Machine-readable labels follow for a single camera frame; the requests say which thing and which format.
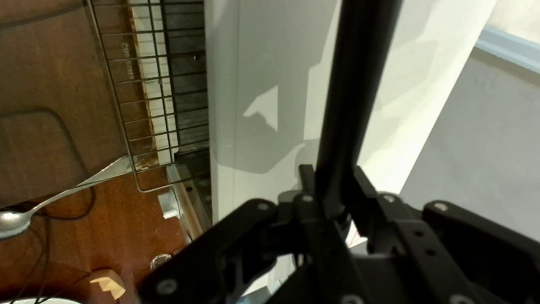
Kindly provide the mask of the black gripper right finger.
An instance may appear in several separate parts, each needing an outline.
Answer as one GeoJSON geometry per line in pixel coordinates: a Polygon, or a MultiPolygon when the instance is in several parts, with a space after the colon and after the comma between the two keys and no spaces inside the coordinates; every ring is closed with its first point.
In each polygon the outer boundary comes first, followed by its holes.
{"type": "Polygon", "coordinates": [[[378,302],[540,304],[540,243],[447,201],[420,209],[351,172],[359,263],[378,302]]]}

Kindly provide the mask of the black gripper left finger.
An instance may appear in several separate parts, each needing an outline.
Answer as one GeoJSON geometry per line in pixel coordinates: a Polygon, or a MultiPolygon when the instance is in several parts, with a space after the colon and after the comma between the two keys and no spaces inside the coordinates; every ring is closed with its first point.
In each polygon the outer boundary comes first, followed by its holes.
{"type": "Polygon", "coordinates": [[[283,255],[303,256],[268,304],[337,304],[329,284],[337,228],[320,197],[327,169],[302,164],[298,191],[248,199],[158,265],[138,287],[140,304],[234,304],[283,255]]]}

